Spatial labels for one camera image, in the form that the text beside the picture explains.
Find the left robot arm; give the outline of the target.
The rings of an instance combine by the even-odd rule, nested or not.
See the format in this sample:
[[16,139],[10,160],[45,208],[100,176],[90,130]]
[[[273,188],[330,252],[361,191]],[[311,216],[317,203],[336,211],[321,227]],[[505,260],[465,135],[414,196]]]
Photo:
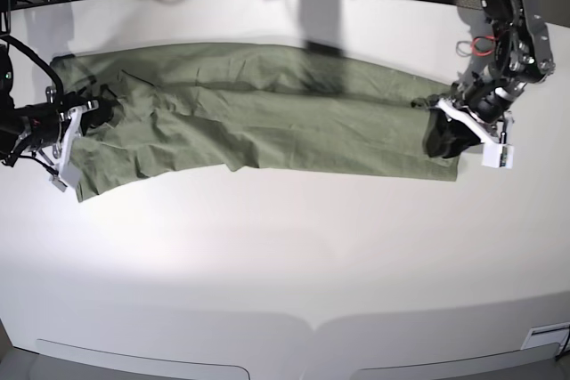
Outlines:
[[509,168],[514,149],[508,142],[514,123],[511,107],[528,85],[539,84],[555,70],[547,24],[538,0],[480,0],[491,34],[490,47],[471,42],[472,53],[491,60],[470,78],[414,106],[431,113],[424,148],[432,158],[456,158],[480,146],[484,166]]

